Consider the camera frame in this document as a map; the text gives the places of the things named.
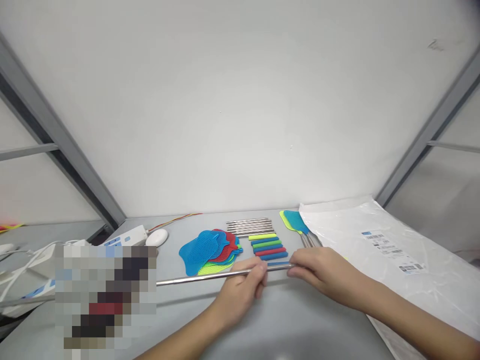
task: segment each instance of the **green foam tube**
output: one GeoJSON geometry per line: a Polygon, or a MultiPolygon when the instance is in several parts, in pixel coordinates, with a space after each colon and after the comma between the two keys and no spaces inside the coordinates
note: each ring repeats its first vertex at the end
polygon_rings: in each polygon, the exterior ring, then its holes
{"type": "Polygon", "coordinates": [[[254,249],[263,248],[263,247],[266,247],[266,246],[277,245],[277,244],[281,244],[281,243],[282,243],[281,240],[262,242],[262,243],[259,243],[259,244],[252,245],[252,248],[254,248],[254,249]]]}
{"type": "Polygon", "coordinates": [[[260,239],[268,239],[268,238],[276,238],[276,233],[269,233],[269,234],[262,234],[262,235],[250,235],[248,240],[260,240],[260,239]]]}

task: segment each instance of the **red foam tube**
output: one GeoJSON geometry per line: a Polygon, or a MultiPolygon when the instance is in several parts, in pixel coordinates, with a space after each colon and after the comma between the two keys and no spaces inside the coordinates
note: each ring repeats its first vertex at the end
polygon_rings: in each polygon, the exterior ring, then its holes
{"type": "Polygon", "coordinates": [[[273,250],[265,250],[265,251],[258,251],[255,253],[255,256],[263,256],[263,255],[270,255],[270,254],[276,254],[276,253],[283,253],[287,251],[286,248],[281,247],[278,249],[273,249],[273,250]]]}

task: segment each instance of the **white mouse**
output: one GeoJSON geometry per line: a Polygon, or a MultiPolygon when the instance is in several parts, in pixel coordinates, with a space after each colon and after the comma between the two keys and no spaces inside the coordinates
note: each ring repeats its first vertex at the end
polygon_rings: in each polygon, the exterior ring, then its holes
{"type": "Polygon", "coordinates": [[[169,237],[169,233],[165,229],[158,229],[150,234],[150,236],[146,239],[145,245],[146,246],[155,246],[159,247],[162,245],[165,240],[169,237]]]}

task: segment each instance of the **label sticker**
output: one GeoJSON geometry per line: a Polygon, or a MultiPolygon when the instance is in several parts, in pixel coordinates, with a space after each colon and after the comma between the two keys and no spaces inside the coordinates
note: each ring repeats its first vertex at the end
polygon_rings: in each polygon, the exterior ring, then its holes
{"type": "Polygon", "coordinates": [[[404,274],[422,274],[427,269],[404,250],[389,240],[380,230],[366,231],[361,233],[365,240],[370,242],[384,256],[392,261],[404,274]]]}

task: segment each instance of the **hand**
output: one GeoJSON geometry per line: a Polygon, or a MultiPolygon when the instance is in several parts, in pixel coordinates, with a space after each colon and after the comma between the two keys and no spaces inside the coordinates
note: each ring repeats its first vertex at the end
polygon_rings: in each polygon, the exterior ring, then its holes
{"type": "Polygon", "coordinates": [[[267,263],[258,256],[239,261],[231,271],[252,269],[248,276],[232,276],[225,280],[220,293],[206,310],[225,328],[236,325],[254,302],[260,299],[267,285],[267,263]]]}
{"type": "Polygon", "coordinates": [[[289,277],[303,279],[337,303],[364,313],[383,286],[358,271],[331,247],[299,249],[290,262],[306,268],[291,268],[287,272],[289,277]]]}

